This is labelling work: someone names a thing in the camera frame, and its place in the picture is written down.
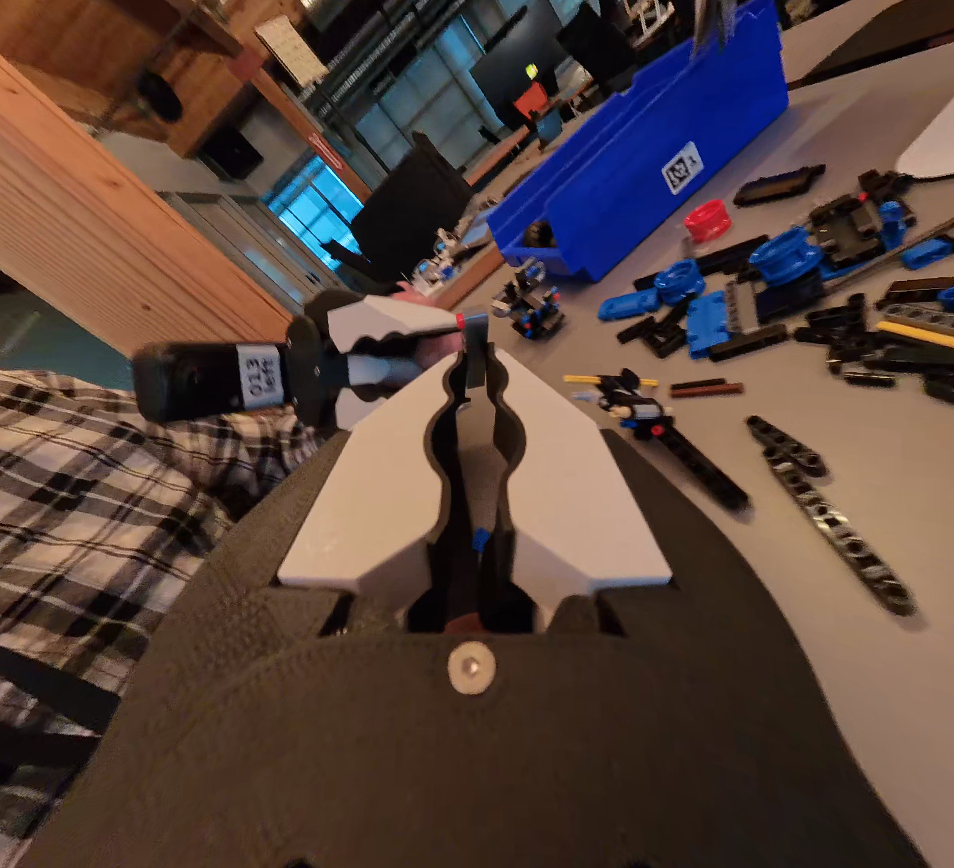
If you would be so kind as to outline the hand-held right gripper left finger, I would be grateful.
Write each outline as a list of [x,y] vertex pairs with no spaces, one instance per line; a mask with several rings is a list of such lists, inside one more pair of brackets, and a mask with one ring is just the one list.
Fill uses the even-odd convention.
[[431,366],[346,435],[277,570],[283,588],[442,609],[463,544],[463,354]]

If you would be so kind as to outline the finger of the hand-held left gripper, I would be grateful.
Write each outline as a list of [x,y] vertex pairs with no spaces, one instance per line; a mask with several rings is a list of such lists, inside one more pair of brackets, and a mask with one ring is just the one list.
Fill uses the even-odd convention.
[[350,354],[345,357],[344,385],[335,404],[336,426],[349,430],[405,386],[423,375],[409,358]]
[[423,339],[459,335],[460,317],[431,305],[371,296],[328,311],[327,331],[342,354],[412,356]]

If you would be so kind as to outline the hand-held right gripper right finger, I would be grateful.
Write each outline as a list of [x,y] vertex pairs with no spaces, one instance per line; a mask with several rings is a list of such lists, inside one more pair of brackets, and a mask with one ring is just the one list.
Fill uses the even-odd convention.
[[489,631],[540,631],[572,597],[664,587],[672,569],[600,427],[503,350],[486,352],[505,466],[483,551]]

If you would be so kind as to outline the grey thin toy beam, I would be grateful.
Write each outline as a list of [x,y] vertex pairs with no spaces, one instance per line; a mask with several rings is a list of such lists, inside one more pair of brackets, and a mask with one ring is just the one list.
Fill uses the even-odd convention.
[[468,311],[457,315],[457,323],[467,364],[466,388],[471,390],[485,381],[489,319],[483,311]]

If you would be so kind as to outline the black toy brick assembly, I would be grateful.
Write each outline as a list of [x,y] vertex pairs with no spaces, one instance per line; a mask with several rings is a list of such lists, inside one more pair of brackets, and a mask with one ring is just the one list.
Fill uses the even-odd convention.
[[741,513],[750,507],[749,495],[676,427],[672,409],[656,397],[659,381],[623,368],[613,375],[566,374],[563,382],[586,387],[574,397],[595,403],[638,442],[667,450],[727,511]]

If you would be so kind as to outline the person's left forearm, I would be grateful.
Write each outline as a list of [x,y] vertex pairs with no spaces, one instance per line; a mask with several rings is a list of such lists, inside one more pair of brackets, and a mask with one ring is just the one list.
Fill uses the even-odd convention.
[[237,522],[313,457],[323,437],[290,409],[188,424],[185,475]]

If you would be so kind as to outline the person's left hand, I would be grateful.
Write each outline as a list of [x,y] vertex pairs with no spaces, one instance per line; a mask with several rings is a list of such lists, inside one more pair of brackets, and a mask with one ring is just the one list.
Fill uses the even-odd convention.
[[[402,280],[398,283],[398,290],[390,296],[396,301],[410,302],[427,308],[437,308],[435,300],[421,295],[413,285]],[[447,334],[437,337],[419,338],[415,346],[413,360],[423,370],[432,367],[438,361],[450,354],[456,354],[463,349],[463,333],[460,330],[453,334]]]

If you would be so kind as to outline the wooden edged table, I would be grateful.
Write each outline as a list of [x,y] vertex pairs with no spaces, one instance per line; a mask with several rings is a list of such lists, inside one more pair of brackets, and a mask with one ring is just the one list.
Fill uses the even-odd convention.
[[451,229],[438,228],[432,251],[413,269],[413,290],[438,308],[459,306],[504,263],[489,227],[495,198],[478,194]]

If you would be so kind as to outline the black and blue brick assembly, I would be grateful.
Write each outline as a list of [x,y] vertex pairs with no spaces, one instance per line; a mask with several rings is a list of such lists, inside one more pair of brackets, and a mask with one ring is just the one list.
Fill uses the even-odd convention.
[[540,340],[559,331],[566,322],[559,289],[547,285],[542,260],[531,257],[517,268],[490,302],[492,313],[507,318],[512,329],[527,340]]

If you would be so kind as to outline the person's plaid shirt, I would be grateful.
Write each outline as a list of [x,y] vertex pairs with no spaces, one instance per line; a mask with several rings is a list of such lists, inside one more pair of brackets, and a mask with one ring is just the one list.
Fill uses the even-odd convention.
[[2,372],[3,649],[126,694],[173,602],[240,521],[185,475],[190,422],[147,421],[132,392]]

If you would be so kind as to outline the wooden panel partition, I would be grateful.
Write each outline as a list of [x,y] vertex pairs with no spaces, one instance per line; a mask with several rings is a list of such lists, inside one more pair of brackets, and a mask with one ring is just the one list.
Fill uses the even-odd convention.
[[6,59],[1,266],[115,351],[278,342],[283,306]]

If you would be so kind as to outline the short black toy beam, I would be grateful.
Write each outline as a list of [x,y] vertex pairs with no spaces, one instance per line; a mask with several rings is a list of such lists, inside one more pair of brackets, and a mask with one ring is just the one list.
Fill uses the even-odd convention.
[[769,421],[753,415],[746,418],[745,424],[760,445],[768,449],[773,448],[775,452],[789,459],[810,477],[824,478],[828,475],[828,467],[816,450]]

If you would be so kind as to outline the blue curved toy panel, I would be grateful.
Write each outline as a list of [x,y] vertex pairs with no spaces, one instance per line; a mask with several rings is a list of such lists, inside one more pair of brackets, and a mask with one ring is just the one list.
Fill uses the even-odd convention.
[[652,314],[659,310],[661,304],[658,289],[651,287],[603,301],[598,308],[597,318],[604,322],[626,320]]

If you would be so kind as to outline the blue flat toy panel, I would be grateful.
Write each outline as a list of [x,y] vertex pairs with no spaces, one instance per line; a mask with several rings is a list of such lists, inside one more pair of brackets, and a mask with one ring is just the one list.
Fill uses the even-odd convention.
[[687,348],[692,360],[709,356],[709,351],[730,340],[728,308],[723,290],[690,301],[685,319]]

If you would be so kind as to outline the black studded toy beam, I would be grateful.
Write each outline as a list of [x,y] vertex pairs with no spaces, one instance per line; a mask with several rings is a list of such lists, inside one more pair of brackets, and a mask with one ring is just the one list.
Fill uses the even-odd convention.
[[773,323],[755,331],[731,337],[708,349],[708,358],[714,363],[731,361],[759,350],[780,345],[790,339],[786,326]]

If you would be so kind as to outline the blue toy wheel hub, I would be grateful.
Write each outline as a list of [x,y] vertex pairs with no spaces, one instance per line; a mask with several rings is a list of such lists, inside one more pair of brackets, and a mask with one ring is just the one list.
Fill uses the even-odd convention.
[[660,302],[675,306],[705,293],[707,283],[694,258],[684,258],[656,274],[653,279]]
[[776,288],[812,273],[823,258],[823,251],[808,230],[793,226],[757,247],[749,263],[766,286]]

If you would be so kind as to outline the blue bin with white tag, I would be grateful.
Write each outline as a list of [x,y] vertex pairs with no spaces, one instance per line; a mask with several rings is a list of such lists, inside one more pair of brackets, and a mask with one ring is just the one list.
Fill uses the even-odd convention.
[[[725,47],[686,41],[637,71],[492,210],[507,263],[597,282],[651,236],[788,108],[778,24],[777,0],[749,0]],[[555,248],[523,247],[539,219]]]

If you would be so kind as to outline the dark monitor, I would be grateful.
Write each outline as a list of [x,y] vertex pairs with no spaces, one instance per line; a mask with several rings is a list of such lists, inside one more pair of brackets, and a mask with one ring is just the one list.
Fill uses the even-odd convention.
[[528,0],[487,41],[471,77],[501,124],[516,131],[528,120],[515,103],[534,83],[545,97],[560,87],[557,69],[569,55],[558,39],[563,24],[550,0]]

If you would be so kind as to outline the long black toy beam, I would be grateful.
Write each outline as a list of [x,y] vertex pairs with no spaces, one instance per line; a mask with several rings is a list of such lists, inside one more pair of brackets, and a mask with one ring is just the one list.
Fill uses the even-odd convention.
[[737,274],[747,266],[751,254],[768,242],[769,238],[768,235],[753,237],[713,252],[694,255],[689,261],[698,267],[698,278],[704,279],[716,274]]

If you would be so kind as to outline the pile of black toy beams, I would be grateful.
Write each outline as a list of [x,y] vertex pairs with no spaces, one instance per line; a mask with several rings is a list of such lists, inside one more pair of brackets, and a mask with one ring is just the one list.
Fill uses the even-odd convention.
[[924,395],[951,405],[953,350],[876,328],[889,320],[953,337],[953,313],[935,302],[938,292],[951,286],[951,277],[897,280],[874,305],[854,294],[842,305],[807,313],[793,338],[825,347],[827,369],[846,384],[893,388],[900,376],[916,376]]

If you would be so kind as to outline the red toy wheel hub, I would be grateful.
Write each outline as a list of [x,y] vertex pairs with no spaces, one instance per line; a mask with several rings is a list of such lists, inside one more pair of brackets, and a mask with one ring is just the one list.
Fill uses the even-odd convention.
[[683,220],[690,240],[704,244],[723,236],[733,227],[733,219],[721,199],[712,199],[700,204]]

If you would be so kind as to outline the yellow toy axle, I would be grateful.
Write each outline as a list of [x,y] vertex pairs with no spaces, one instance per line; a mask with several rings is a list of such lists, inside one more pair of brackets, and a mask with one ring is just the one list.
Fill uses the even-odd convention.
[[880,321],[876,328],[886,334],[904,337],[907,339],[920,341],[922,343],[934,344],[951,350],[953,349],[952,336],[944,335],[940,332],[930,329],[920,328],[889,320]]

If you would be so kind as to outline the black curved toy panel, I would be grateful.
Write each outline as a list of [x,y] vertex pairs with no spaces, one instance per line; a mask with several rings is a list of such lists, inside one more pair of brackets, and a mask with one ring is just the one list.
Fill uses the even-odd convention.
[[819,163],[758,177],[738,189],[733,197],[733,205],[737,208],[750,208],[804,195],[825,173],[825,164]]

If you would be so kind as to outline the thin black toy axle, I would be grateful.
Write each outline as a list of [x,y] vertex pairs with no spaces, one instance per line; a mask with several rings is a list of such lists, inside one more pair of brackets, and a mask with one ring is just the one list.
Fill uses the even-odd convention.
[[859,278],[863,274],[873,271],[874,269],[888,263],[889,261],[894,260],[895,258],[902,255],[905,251],[909,251],[913,248],[921,246],[923,243],[937,239],[953,231],[953,219],[949,218],[942,223],[934,226],[931,229],[923,231],[910,240],[901,242],[900,245],[894,249],[890,249],[882,254],[879,254],[865,262],[854,265],[850,268],[845,268],[841,270],[833,270],[826,265],[820,266],[820,278],[822,282],[844,280],[847,278]]

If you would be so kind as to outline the blue axle connector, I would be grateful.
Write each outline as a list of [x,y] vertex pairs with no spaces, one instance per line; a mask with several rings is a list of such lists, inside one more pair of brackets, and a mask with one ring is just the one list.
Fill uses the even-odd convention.
[[953,241],[947,236],[938,236],[910,246],[900,254],[900,262],[908,271],[920,271],[953,254]]

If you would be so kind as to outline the white book stand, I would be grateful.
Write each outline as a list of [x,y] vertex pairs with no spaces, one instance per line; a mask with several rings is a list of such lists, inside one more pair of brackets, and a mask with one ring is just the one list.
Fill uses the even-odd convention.
[[953,113],[945,107],[899,156],[895,170],[915,181],[953,176]]

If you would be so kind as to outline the black angled toy frame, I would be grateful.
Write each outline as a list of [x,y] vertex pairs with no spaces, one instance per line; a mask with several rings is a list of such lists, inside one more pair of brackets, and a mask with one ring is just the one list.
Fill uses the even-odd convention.
[[661,319],[649,315],[624,328],[617,333],[617,342],[624,345],[639,340],[656,358],[667,359],[675,351],[687,345],[688,333],[682,323],[692,300],[692,297],[685,297],[674,304]]

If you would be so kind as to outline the black and blue frame assembly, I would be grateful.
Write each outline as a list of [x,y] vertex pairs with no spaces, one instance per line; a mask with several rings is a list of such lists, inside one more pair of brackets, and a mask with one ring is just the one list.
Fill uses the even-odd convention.
[[810,213],[808,232],[823,255],[823,278],[840,278],[901,245],[917,222],[905,200],[914,182],[905,172],[867,170],[855,193]]

